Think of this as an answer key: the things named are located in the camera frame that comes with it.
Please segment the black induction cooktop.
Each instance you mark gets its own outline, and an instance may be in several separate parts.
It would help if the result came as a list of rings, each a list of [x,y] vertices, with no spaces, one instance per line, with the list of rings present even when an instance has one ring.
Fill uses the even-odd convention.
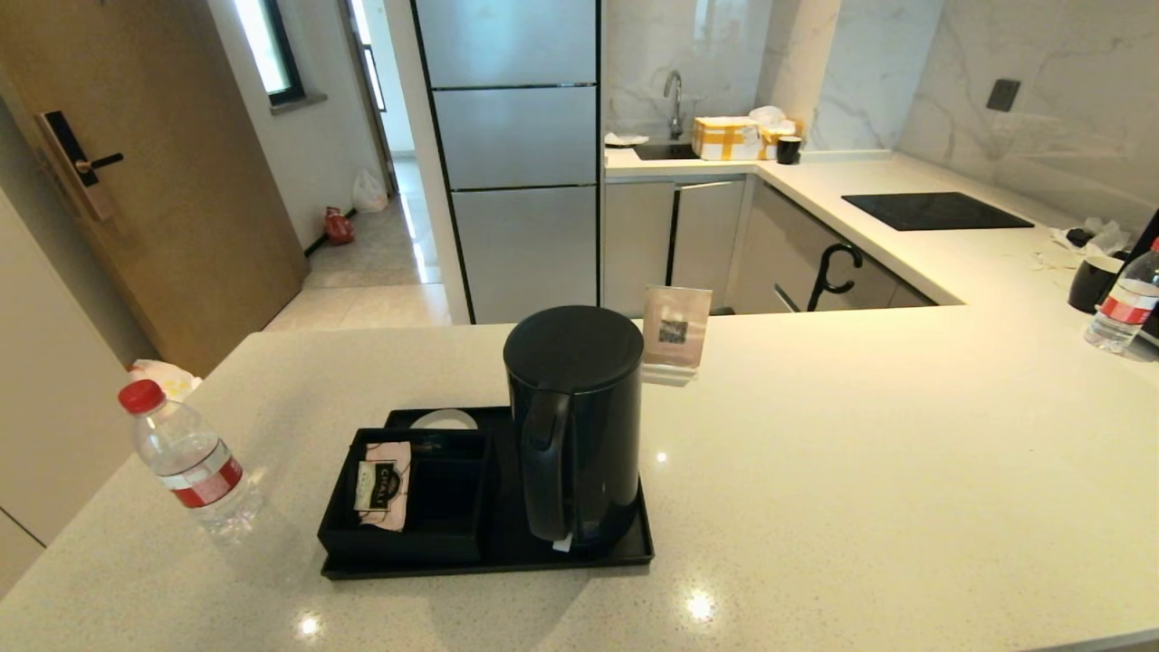
[[[843,199],[899,232],[1032,228],[1028,220],[960,191],[848,195]]]

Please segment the black mug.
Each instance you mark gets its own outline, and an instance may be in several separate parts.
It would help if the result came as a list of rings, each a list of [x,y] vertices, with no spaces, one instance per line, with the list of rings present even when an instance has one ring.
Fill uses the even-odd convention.
[[[1125,261],[1092,254],[1081,261],[1069,286],[1067,305],[1078,312],[1094,314],[1122,271]]]

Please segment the black electric kettle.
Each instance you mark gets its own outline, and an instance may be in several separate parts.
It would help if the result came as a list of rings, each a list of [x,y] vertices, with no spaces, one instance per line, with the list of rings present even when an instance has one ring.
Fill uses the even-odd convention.
[[[503,347],[530,533],[605,551],[640,503],[643,334],[588,305],[537,312]]]

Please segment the grey cabinet door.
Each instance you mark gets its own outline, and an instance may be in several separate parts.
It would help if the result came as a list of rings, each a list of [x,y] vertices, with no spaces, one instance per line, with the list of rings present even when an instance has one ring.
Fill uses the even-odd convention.
[[[629,318],[646,308],[646,287],[666,284],[675,183],[606,186],[603,305]]]
[[[669,284],[708,290],[712,310],[727,306],[727,283],[739,224],[744,181],[693,183],[677,189]]]

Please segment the black serving tray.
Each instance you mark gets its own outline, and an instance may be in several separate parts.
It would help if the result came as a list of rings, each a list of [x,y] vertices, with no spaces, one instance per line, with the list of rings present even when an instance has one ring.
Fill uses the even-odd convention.
[[[326,552],[321,574],[331,581],[464,576],[497,572],[538,572],[586,567],[647,565],[655,556],[653,532],[646,500],[637,503],[637,514],[629,532],[605,551],[559,551],[530,533],[522,499],[522,475],[517,461],[516,435],[506,406],[471,406],[478,430],[493,435],[490,485],[487,492],[481,561],[455,565],[347,565],[330,561]],[[379,428],[409,428],[427,409],[400,409],[389,412]]]

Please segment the grey drawer cabinet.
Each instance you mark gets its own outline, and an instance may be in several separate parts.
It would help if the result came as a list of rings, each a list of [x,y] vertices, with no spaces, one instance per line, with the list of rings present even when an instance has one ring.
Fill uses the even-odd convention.
[[[770,183],[759,182],[751,199],[751,213],[738,273],[730,296],[736,314],[806,312],[824,248],[852,244]],[[863,254],[863,268],[853,268],[851,257],[838,252],[829,268],[829,281],[857,281],[844,294],[824,293],[816,312],[926,308],[934,302]]]

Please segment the dark framed window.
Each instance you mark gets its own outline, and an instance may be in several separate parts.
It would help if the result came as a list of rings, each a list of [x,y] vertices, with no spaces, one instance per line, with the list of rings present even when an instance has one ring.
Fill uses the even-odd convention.
[[[306,98],[278,0],[232,0],[232,3],[270,104],[289,107]]]

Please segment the pink tea bag packet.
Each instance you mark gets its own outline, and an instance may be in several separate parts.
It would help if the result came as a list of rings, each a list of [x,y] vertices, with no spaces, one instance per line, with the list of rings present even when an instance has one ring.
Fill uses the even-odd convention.
[[[353,511],[360,527],[402,532],[408,510],[413,450],[406,441],[367,444],[357,466]]]

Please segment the large yellow taped box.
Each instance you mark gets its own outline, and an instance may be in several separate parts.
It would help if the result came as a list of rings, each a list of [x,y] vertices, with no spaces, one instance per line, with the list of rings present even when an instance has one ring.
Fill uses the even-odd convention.
[[[692,145],[702,160],[758,160],[764,149],[761,125],[749,117],[697,117]]]

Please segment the black compartment box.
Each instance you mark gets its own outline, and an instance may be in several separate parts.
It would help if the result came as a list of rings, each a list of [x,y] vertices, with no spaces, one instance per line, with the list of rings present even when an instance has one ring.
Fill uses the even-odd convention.
[[[413,461],[402,532],[360,527],[357,466],[367,444],[406,441]],[[340,470],[318,539],[336,564],[455,565],[481,561],[493,435],[481,430],[360,428]]]

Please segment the QR code sign stand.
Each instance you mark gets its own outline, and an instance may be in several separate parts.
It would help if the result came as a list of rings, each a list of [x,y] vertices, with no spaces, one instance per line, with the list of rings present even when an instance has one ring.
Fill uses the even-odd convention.
[[[681,387],[698,378],[712,299],[710,290],[647,286],[641,371],[644,381]]]

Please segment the silver refrigerator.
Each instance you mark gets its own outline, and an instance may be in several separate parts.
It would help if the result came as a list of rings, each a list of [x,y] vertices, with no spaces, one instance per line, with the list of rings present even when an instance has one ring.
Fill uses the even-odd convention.
[[[599,0],[411,0],[476,323],[598,301]]]

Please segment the brown wooden door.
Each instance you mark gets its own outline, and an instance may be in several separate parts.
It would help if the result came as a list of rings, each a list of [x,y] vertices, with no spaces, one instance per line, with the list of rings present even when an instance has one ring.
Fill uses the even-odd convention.
[[[302,288],[305,252],[206,0],[0,0],[0,80],[156,353],[207,378]],[[61,111],[82,188],[37,115]]]

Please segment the white round coaster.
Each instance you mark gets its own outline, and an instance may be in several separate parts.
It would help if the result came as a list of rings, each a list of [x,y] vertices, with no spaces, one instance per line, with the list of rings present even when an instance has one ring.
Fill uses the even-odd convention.
[[[464,412],[461,409],[444,408],[423,413],[413,422],[409,428],[478,430],[479,425],[471,413]]]

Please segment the clear plastic water bottle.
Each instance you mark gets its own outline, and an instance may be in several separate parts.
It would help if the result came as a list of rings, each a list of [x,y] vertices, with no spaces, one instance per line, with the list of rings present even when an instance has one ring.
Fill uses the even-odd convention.
[[[240,543],[263,506],[248,467],[192,406],[172,400],[152,379],[119,391],[133,417],[132,444],[158,482],[220,543]]]
[[[1118,273],[1083,339],[1098,350],[1121,356],[1154,313],[1156,305],[1159,305],[1159,236],[1152,240],[1147,252]]]

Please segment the crumpled clear plastic wrap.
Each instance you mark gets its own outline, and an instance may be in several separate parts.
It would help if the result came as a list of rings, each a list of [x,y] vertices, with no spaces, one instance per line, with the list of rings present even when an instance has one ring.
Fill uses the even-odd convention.
[[[1051,228],[1050,235],[1057,246],[1079,256],[1113,255],[1134,243],[1118,222],[1098,218],[1089,218],[1081,226]]]

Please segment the white yellow plastic bag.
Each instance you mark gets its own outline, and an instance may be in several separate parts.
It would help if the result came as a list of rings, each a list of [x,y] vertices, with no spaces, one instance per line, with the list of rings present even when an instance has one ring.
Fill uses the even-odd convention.
[[[202,378],[165,360],[134,360],[129,364],[127,373],[132,381],[143,379],[156,381],[166,396],[178,403],[185,403],[191,393],[203,383]]]

